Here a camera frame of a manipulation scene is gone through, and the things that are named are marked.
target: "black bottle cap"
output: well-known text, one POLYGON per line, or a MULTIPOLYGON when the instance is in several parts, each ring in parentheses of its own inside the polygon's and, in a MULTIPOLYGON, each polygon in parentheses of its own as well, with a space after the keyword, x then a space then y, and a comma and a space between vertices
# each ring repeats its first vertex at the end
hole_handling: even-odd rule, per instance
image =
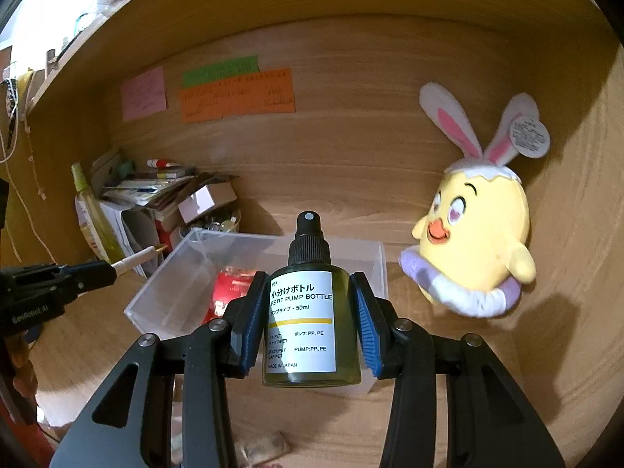
POLYGON ((290 243, 288 265, 331 264, 330 245, 323 238, 321 217, 314 211, 304 211, 297 217, 297 232, 290 243))

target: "white rabbit ear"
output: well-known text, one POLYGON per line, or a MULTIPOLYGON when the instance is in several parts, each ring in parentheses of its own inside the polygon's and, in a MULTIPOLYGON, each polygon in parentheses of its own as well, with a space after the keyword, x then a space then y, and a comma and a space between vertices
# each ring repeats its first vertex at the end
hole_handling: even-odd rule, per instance
POLYGON ((498 131, 484 153, 484 157, 487 160, 502 167, 517 156, 518 151, 512 146, 509 130, 514 120, 522 116, 535 118, 536 120, 540 118, 540 112, 535 100, 526 93, 514 96, 507 104, 507 107, 505 107, 498 131))
POLYGON ((420 106, 466 158, 481 158, 483 151, 461 104, 439 84, 420 89, 420 106))

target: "plush toy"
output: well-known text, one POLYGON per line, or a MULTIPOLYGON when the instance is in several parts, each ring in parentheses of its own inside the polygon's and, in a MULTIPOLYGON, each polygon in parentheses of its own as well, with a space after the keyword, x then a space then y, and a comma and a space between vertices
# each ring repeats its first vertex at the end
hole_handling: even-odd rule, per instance
POLYGON ((412 231, 420 240, 401 253, 403 271, 430 301, 470 317, 495 317, 520 296, 520 283, 535 279, 524 246, 528 204, 520 178, 506 164, 518 154, 509 136, 517 118, 539 119, 533 98, 514 96, 485 152, 459 102, 441 86, 420 90, 429 118, 464 152, 445 170, 426 216, 412 231))

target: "purple heart eye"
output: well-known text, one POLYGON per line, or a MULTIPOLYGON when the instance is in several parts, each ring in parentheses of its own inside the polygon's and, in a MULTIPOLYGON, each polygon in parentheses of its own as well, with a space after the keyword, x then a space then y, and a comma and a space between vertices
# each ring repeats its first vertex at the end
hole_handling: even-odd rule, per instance
POLYGON ((466 200, 464 200, 463 197, 455 197, 453 202, 450 203, 450 207, 448 209, 448 223, 455 225, 462 219, 464 213, 466 212, 466 200))

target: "wooden shelf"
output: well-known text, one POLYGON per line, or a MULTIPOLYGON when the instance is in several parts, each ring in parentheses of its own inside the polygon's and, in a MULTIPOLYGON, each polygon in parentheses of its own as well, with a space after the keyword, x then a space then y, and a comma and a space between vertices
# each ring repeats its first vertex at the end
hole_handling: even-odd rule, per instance
POLYGON ((519 40, 531 34, 609 30, 588 0, 132 0, 112 18, 100 16, 79 37, 30 109, 97 90, 220 37, 293 20, 367 13, 461 21, 519 40))

